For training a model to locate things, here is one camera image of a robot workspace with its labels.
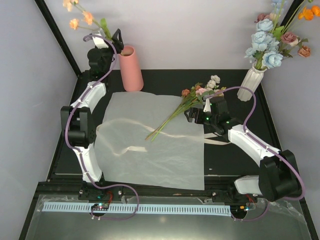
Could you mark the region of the white flower bouquet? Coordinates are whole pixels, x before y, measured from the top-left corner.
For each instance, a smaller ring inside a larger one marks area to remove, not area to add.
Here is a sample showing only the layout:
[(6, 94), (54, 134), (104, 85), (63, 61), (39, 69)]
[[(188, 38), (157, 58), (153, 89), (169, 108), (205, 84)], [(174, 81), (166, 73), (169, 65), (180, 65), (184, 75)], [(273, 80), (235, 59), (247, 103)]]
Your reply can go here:
[(204, 127), (183, 114), (172, 95), (115, 92), (96, 129), (94, 152), (110, 182), (203, 190)]

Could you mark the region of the cream printed ribbon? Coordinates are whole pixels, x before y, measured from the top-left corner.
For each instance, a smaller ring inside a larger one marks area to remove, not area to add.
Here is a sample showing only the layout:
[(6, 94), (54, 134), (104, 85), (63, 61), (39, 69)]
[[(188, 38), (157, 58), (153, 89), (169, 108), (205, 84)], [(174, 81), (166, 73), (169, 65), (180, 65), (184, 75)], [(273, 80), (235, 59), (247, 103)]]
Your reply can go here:
[[(126, 122), (126, 123), (129, 123), (129, 124), (133, 124), (133, 125), (140, 125), (143, 128), (145, 128), (146, 130), (148, 130), (149, 132), (151, 132), (152, 130), (153, 131), (156, 130), (156, 129), (150, 127), (150, 126), (142, 124), (139, 121), (131, 120), (131, 119), (128, 119), (128, 118), (120, 118), (119, 120), (123, 121), (123, 122)], [(104, 127), (107, 127), (110, 124), (111, 124), (111, 121), (109, 121), (109, 122), (105, 121), (104, 123), (98, 125), (98, 127), (96, 128), (97, 136), (102, 135), (102, 129)], [(187, 139), (195, 141), (195, 142), (199, 142), (200, 141), (195, 136), (191, 136), (191, 135), (168, 134), (168, 133), (162, 132), (162, 131), (160, 132), (160, 134), (165, 135), (165, 136), (170, 137), (170, 138), (175, 138), (175, 139), (187, 138)], [(218, 141), (218, 140), (213, 140), (212, 139), (212, 138), (217, 138), (217, 137), (218, 137), (218, 135), (215, 135), (214, 133), (206, 133), (206, 134), (203, 135), (203, 140), (204, 140), (205, 144), (210, 144), (210, 145), (224, 146), (224, 145), (230, 144), (229, 142)], [(112, 154), (114, 156), (117, 156), (117, 157), (125, 154), (128, 151), (143, 152), (143, 153), (147, 152), (146, 148), (142, 147), (142, 146), (128, 146), (126, 148), (123, 148), (120, 152), (115, 152), (114, 148), (106, 140), (104, 140), (104, 144), (111, 150)]]

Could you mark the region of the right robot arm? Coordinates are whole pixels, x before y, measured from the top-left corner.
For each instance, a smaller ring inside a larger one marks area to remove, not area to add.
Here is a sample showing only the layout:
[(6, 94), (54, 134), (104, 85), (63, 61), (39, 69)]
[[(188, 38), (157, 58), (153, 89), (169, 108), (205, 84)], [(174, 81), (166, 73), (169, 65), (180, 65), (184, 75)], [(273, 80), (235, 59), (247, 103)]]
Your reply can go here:
[(203, 107), (185, 110), (186, 119), (208, 126), (213, 133), (238, 146), (259, 167), (258, 175), (242, 176), (228, 187), (228, 198), (240, 201), (246, 194), (262, 196), (270, 202), (302, 193), (298, 171), (293, 166), (295, 155), (268, 145), (234, 117), (223, 97), (208, 98)]

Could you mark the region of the rust orange rose stem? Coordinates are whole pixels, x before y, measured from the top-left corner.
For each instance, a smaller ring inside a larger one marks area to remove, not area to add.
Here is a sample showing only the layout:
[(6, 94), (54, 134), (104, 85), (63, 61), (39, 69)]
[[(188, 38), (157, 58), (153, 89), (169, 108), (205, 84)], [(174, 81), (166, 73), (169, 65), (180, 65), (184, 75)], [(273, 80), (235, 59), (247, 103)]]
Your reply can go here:
[(200, 88), (201, 88), (201, 83), (197, 83), (191, 89), (188, 89), (188, 88), (184, 89), (181, 92), (182, 100), (181, 100), (181, 103), (178, 105), (178, 107), (158, 128), (156, 128), (153, 132), (149, 133), (145, 138), (145, 140), (148, 140), (151, 138), (151, 141), (153, 141), (171, 120), (173, 120), (179, 114), (184, 113), (190, 108), (196, 106), (197, 104), (201, 104), (202, 94), (199, 92)]

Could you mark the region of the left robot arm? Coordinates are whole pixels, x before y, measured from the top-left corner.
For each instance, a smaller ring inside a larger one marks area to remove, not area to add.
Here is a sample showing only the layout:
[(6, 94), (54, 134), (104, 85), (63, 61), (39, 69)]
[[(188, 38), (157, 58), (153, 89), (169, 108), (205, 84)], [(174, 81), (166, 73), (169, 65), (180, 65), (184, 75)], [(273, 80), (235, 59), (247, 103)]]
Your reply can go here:
[(87, 52), (89, 69), (80, 75), (86, 87), (77, 100), (61, 108), (61, 131), (66, 145), (77, 157), (82, 180), (93, 183), (89, 193), (95, 199), (101, 200), (107, 195), (108, 188), (99, 182), (103, 172), (94, 150), (97, 127), (93, 111), (107, 93), (108, 75), (115, 67), (118, 54), (124, 49), (124, 43), (120, 29), (115, 31), (110, 40), (99, 29), (86, 35), (83, 41), (94, 43), (94, 47)]

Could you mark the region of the orange poppy flower stem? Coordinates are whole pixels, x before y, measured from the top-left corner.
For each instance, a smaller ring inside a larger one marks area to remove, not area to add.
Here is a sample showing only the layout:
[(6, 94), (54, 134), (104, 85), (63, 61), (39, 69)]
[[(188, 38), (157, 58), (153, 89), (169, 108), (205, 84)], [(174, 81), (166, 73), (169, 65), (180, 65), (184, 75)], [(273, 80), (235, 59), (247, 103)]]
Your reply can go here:
[(105, 18), (101, 18), (97, 20), (92, 13), (87, 11), (83, 6), (79, 4), (78, 0), (63, 0), (62, 6), (67, 9), (68, 12), (71, 12), (73, 8), (76, 8), (81, 12), (82, 22), (86, 23), (87, 26), (80, 26), (80, 20), (78, 18), (73, 18), (69, 21), (69, 27), (73, 30), (77, 29), (86, 29), (91, 31), (97, 31), (99, 29), (102, 30), (105, 37), (112, 41), (112, 35), (107, 25), (107, 20)]

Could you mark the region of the pink peony flower stem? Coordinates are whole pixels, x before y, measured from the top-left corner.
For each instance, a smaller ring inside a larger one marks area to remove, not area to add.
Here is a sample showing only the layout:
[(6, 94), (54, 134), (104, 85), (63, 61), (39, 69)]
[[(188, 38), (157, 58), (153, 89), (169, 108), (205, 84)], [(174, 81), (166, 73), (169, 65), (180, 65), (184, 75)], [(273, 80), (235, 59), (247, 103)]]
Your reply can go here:
[(201, 94), (202, 96), (202, 103), (203, 103), (203, 97), (204, 96), (207, 96), (207, 95), (211, 95), (211, 94), (215, 94), (215, 93), (219, 93), (219, 97), (220, 96), (223, 96), (223, 93), (222, 91), (225, 90), (226, 87), (222, 87), (221, 89), (210, 89), (210, 88), (207, 88), (207, 87), (201, 87), (198, 91), (199, 93)]

